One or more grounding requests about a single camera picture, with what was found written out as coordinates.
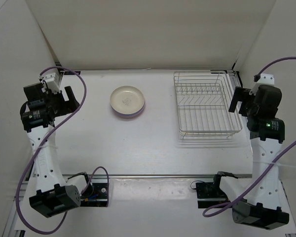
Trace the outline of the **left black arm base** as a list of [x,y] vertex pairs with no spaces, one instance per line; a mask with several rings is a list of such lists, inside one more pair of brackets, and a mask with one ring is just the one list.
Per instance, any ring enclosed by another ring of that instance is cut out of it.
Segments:
[[108,207],[109,205],[109,184],[92,183],[81,195],[82,207]]

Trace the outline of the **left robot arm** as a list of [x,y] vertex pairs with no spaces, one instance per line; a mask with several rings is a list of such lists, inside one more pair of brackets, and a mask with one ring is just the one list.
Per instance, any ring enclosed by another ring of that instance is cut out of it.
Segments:
[[71,87],[65,87],[68,100],[61,90],[53,92],[45,83],[24,87],[29,110],[22,113],[21,121],[37,154],[34,166],[37,174],[36,194],[29,198],[31,208],[46,218],[80,207],[80,197],[93,194],[94,186],[82,172],[65,179],[57,159],[54,121],[56,117],[77,112],[77,102]]

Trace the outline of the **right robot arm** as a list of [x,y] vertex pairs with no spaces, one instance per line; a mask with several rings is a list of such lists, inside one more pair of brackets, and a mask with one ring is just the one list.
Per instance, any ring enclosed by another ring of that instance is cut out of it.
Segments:
[[231,99],[229,111],[235,112],[240,102],[239,114],[247,118],[253,152],[252,189],[246,192],[234,174],[220,171],[214,176],[212,193],[235,201],[231,208],[237,224],[273,230],[289,223],[290,216],[280,203],[279,169],[274,162],[285,139],[285,124],[276,118],[281,99],[281,90],[271,85],[260,85],[254,92],[236,87]]

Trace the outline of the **purple plate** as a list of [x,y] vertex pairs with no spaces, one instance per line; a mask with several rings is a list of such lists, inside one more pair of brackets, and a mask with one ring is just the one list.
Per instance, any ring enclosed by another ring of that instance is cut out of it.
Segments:
[[143,108],[142,110],[139,110],[139,111],[137,111],[137,112],[135,112],[135,113],[133,113],[133,114],[123,114],[123,113],[119,113],[119,112],[117,112],[117,111],[115,111],[115,113],[116,113],[118,116],[122,117],[122,118],[133,118],[133,117],[136,117],[136,116],[140,115],[144,110],[145,110],[145,109]]

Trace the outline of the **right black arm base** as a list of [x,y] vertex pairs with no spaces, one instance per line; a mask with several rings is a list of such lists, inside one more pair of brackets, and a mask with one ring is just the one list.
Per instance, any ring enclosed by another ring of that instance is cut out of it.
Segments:
[[190,188],[196,191],[199,209],[229,202],[227,195],[219,188],[215,188],[213,182],[196,180],[191,182]]

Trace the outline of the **beige plate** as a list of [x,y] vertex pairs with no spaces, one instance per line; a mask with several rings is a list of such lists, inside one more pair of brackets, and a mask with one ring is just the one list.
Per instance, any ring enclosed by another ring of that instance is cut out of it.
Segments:
[[145,108],[146,101],[143,93],[133,86],[121,86],[110,96],[110,106],[114,111],[123,114],[133,114]]

